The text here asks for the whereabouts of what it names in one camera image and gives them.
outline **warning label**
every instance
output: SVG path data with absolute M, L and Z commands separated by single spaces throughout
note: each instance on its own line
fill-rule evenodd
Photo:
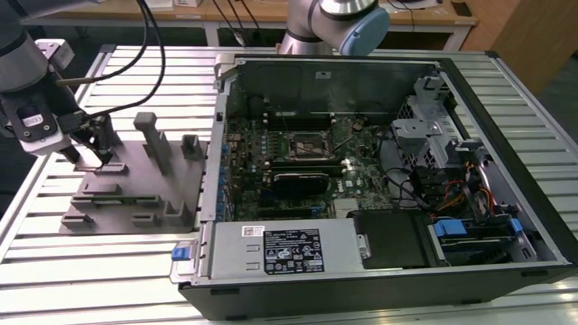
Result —
M 264 271 L 268 275 L 323 272 L 319 229 L 264 232 Z

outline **black cable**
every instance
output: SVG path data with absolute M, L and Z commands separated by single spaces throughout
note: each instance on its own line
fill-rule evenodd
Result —
M 429 204 L 422 200 L 422 198 L 410 190 L 407 190 L 397 181 L 391 179 L 391 177 L 387 175 L 389 171 L 398 170 L 402 173 L 411 173 L 409 169 L 401 168 L 401 167 L 391 167 L 385 171 L 385 177 L 387 178 L 387 181 L 399 188 L 401 191 L 405 191 L 415 200 L 415 203 L 429 212 L 435 212 L 435 210 L 429 206 Z
M 144 11 L 147 12 L 148 19 L 150 19 L 150 21 L 152 23 L 152 27 L 155 28 L 156 41 L 158 41 L 159 48 L 160 48 L 160 74 L 159 74 L 159 78 L 156 80 L 156 84 L 155 84 L 155 86 L 154 86 L 150 94 L 142 100 L 139 100 L 139 101 L 136 101 L 136 102 L 134 102 L 131 104 L 122 105 L 122 106 L 118 106 L 115 108 L 111 108 L 108 110 L 103 110 L 102 112 L 90 114 L 86 117 L 88 120 L 91 120 L 92 118 L 96 118 L 99 116 L 104 116 L 104 115 L 108 115 L 111 113 L 115 113 L 115 112 L 118 112 L 120 110 L 126 110 L 128 108 L 140 106 L 142 104 L 147 103 L 150 101 L 150 99 L 152 98 L 152 96 L 156 94 L 156 91 L 158 91 L 158 89 L 160 87 L 160 84 L 163 83 L 164 72 L 166 72 L 166 51 L 164 51 L 163 37 L 160 36 L 160 28 L 159 28 L 159 25 L 156 23 L 155 16 L 152 15 L 152 12 L 151 12 L 151 9 L 150 9 L 150 7 L 147 5 L 146 0 L 136 0 L 136 1 L 138 1 L 139 5 L 142 5 L 142 7 L 144 8 Z
M 395 9 L 398 9 L 398 10 L 403 10 L 403 8 L 395 7 L 390 0 L 387 0 L 387 2 L 390 3 L 390 5 L 391 5 Z M 410 16 L 413 17 L 413 32 L 415 32 L 414 9 L 411 9 L 410 7 L 407 7 L 407 5 L 406 5 L 403 2 L 401 2 L 401 4 L 406 7 L 406 9 L 409 10 L 409 14 L 410 14 Z
M 247 10 L 247 13 L 251 16 L 252 22 L 255 23 L 256 29 L 262 29 L 260 26 L 259 26 L 259 23 L 256 22 L 255 16 L 252 15 L 251 10 L 250 10 L 247 4 L 244 3 L 244 0 L 242 0 L 242 3 L 243 3 L 244 10 Z
M 227 22 L 228 28 L 231 28 L 232 32 L 235 33 L 236 31 L 235 31 L 234 25 L 228 21 L 227 16 L 224 15 L 223 10 L 220 9 L 220 5 L 216 3 L 216 0 L 214 0 L 214 4 L 216 7 L 216 10 L 219 10 L 220 16 L 223 17 L 224 21 Z
M 235 16 L 236 16 L 236 20 L 239 22 L 239 26 L 242 27 L 242 32 L 238 32 L 236 29 L 234 28 L 234 25 L 231 24 L 230 20 L 227 19 L 227 16 L 224 15 L 224 12 L 223 12 L 223 10 L 220 8 L 220 5 L 216 3 L 216 0 L 214 0 L 214 4 L 215 4 L 215 7 L 216 7 L 216 10 L 219 10 L 220 16 L 223 17 L 224 21 L 227 22 L 228 28 L 231 29 L 231 32 L 232 32 L 232 34 L 235 36 L 235 40 L 239 42 L 239 44 L 240 44 L 242 47 L 246 47 L 247 43 L 244 41 L 244 36 L 243 36 L 243 34 L 244 34 L 243 23 L 242 23 L 242 20 L 239 19 L 239 16 L 236 14 L 236 10 L 235 10 L 234 4 L 231 3 L 231 1 L 228 1 L 228 4 L 231 5 L 231 8 L 234 9 L 234 13 L 235 13 Z
M 227 0 L 227 2 L 228 2 L 228 5 L 231 6 L 231 9 L 234 10 L 234 15 L 235 15 L 235 18 L 236 18 L 236 22 L 239 23 L 239 27 L 242 28 L 242 33 L 244 34 L 244 27 L 243 27 L 242 19 L 239 18 L 239 15 L 236 13 L 234 3 L 231 2 L 231 0 Z
M 147 47 L 148 47 L 147 46 L 147 39 L 148 39 L 150 20 L 147 19 L 147 10 L 144 9 L 140 1 L 136 0 L 136 3 L 139 4 L 139 7 L 142 9 L 143 21 L 144 21 L 144 33 L 143 33 L 143 45 L 142 45 L 142 49 L 140 49 L 139 53 L 136 54 L 136 57 L 132 59 L 132 61 L 123 68 L 118 69 L 118 71 L 115 71 L 115 72 L 112 72 L 110 74 L 106 74 L 106 75 L 103 75 L 100 77 L 95 77 L 94 78 L 94 82 L 99 82 L 99 81 L 107 80 L 107 79 L 110 79 L 112 77 L 116 77 L 120 74 L 126 73 L 127 70 L 131 69 L 135 66 L 136 62 L 143 58 L 144 52 L 146 52 Z
M 120 74 L 126 73 L 128 71 L 128 69 L 131 69 L 136 62 L 143 58 L 144 52 L 147 50 L 147 39 L 148 39 L 148 28 L 150 28 L 150 20 L 147 17 L 147 10 L 144 9 L 142 3 L 139 2 L 139 0 L 136 1 L 140 10 L 142 10 L 142 15 L 143 15 L 143 22 L 144 22 L 144 33 L 143 33 L 143 44 L 142 44 L 142 48 L 139 50 L 139 52 L 136 53 L 136 57 L 132 59 L 132 61 L 120 69 L 118 69 L 118 71 L 110 73 L 110 74 L 104 74 L 99 77 L 90 77 L 90 78 L 75 78 L 75 79 L 63 79 L 58 81 L 59 86 L 72 86 L 72 85 L 82 85 L 82 84 L 88 84 L 88 83 L 98 83 L 99 81 L 104 81 L 108 80 L 116 76 L 119 76 Z
M 418 203 L 418 202 L 415 201 L 415 199 L 413 199 L 413 198 L 405 198 L 405 197 L 403 197 L 403 190 L 402 190 L 402 188 L 405 188 L 405 187 L 403 187 L 405 183 L 409 183 L 410 181 L 411 181 L 410 179 L 406 179 L 406 180 L 402 181 L 401 184 L 399 184 L 398 208 L 402 208 L 402 209 L 410 209 L 410 208 L 417 208 L 417 207 L 418 207 L 417 205 L 413 206 L 413 207 L 405 207 L 403 205 L 401 205 L 401 201 L 415 202 L 415 204 Z

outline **gray block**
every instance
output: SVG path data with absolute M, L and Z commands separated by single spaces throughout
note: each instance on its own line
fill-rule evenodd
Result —
M 114 148 L 111 164 L 87 173 L 66 217 L 86 215 L 91 227 L 63 219 L 62 234 L 182 234 L 194 230 L 206 167 L 207 142 L 198 142 L 202 159 L 191 160 L 183 142 L 167 142 L 170 174 L 147 156 L 144 142 Z

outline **blue latch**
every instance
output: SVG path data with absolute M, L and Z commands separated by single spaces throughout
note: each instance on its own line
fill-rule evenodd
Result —
M 323 211 L 323 207 L 311 207 L 311 217 L 317 217 Z
M 467 235 L 462 220 L 439 220 L 434 224 L 434 230 L 438 237 Z
M 191 261 L 191 249 L 188 247 L 175 247 L 171 258 L 172 261 Z
M 521 221 L 518 219 L 510 219 L 510 225 L 513 226 L 515 234 L 521 234 L 523 231 Z

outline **metal case panel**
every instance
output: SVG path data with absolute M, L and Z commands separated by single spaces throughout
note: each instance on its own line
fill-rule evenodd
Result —
M 390 278 L 285 281 L 243 286 L 192 287 L 179 291 L 210 320 L 294 316 L 462 305 L 490 301 L 515 289 L 563 275 L 566 267 Z

